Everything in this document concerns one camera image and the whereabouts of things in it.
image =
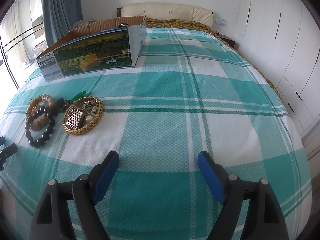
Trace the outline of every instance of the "nightstand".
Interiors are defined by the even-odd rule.
[[[223,34],[219,34],[219,37],[220,37],[222,40],[224,40],[226,43],[228,43],[228,44],[231,46],[231,48],[234,49],[235,44],[236,44],[236,42],[235,42],[234,40],[230,39],[228,36],[223,35]]]

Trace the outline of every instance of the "farm picture on box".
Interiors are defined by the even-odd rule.
[[[128,30],[102,33],[55,49],[63,76],[132,67]]]

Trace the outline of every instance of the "cream leather headboard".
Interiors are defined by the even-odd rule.
[[[210,28],[213,24],[213,12],[197,6],[176,3],[132,3],[124,5],[121,17],[146,15],[158,20],[180,19],[201,22]]]

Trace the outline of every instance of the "brown beaded bracelet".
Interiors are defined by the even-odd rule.
[[[55,106],[56,102],[52,96],[49,95],[40,95],[37,98],[33,98],[29,102],[29,107],[27,109],[26,113],[26,121],[30,116],[32,116],[34,119],[37,119],[39,114],[38,111],[40,109],[40,102],[47,102],[49,104],[49,108],[51,109],[52,107]],[[38,131],[42,127],[44,127],[47,123],[49,122],[49,119],[44,116],[37,122],[34,122],[31,124],[31,130],[33,131]]]

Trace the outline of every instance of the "green and white checkered blanket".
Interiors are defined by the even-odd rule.
[[[30,99],[71,99],[81,91],[103,101],[98,125],[69,135],[59,114],[46,145],[30,147],[24,136]],[[148,29],[134,68],[49,83],[35,71],[8,106],[0,136],[7,137],[6,146],[19,147],[0,173],[2,211],[18,239],[27,238],[49,179],[65,182],[89,173],[110,150],[119,153],[120,166],[96,209],[111,239],[206,239],[221,205],[197,166],[201,150],[241,179],[267,178],[290,239],[310,214],[308,162],[286,109],[247,61],[204,32]],[[233,239],[240,238],[247,207],[245,201]],[[84,239],[73,202],[70,214]]]

